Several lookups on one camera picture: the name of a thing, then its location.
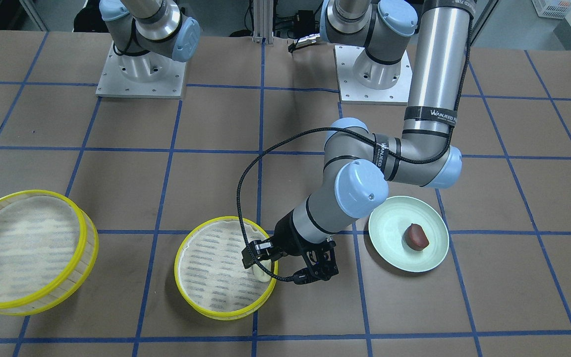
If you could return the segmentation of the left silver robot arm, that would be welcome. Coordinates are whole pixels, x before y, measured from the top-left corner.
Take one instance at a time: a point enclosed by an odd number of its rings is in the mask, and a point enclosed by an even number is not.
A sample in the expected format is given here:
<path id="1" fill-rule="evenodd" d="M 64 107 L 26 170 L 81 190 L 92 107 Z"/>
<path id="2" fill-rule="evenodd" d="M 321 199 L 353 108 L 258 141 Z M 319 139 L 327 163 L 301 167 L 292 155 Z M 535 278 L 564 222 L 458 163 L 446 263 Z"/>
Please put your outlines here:
<path id="1" fill-rule="evenodd" d="M 245 269 L 298 285 L 338 273 L 333 235 L 367 217 L 396 181 L 444 189 L 460 176 L 461 153 L 451 145 L 469 63 L 474 0 L 426 0 L 421 16 L 404 0 L 326 0 L 320 16 L 324 41 L 363 47 L 374 65 L 398 68 L 418 34 L 408 102 L 399 138 L 370 133 L 356 118 L 325 129 L 323 181 L 281 218 L 271 237 L 249 241 Z"/>

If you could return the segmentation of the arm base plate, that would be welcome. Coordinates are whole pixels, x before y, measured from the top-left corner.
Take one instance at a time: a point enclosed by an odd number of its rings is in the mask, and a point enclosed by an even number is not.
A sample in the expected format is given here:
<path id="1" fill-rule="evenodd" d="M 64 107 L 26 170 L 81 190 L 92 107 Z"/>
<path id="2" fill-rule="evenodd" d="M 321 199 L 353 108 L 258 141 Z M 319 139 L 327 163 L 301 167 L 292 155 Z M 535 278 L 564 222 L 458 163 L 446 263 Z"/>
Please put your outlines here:
<path id="1" fill-rule="evenodd" d="M 412 68 L 406 51 L 398 63 L 383 65 L 370 59 L 365 48 L 335 45 L 335 60 L 343 104 L 408 103 Z"/>
<path id="2" fill-rule="evenodd" d="M 96 95 L 123 99 L 182 99 L 185 62 L 149 52 L 139 57 L 118 55 L 110 45 Z"/>

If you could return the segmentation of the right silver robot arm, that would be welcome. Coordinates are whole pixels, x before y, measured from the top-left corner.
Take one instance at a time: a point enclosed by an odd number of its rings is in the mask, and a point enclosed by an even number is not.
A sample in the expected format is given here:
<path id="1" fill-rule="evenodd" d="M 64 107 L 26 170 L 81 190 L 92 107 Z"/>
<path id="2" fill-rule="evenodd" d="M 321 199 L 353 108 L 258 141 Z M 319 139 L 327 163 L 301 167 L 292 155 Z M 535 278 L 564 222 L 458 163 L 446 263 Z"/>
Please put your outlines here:
<path id="1" fill-rule="evenodd" d="M 198 48 L 199 22 L 173 0 L 102 0 L 99 10 L 113 39 L 112 56 L 131 81 L 156 81 Z"/>

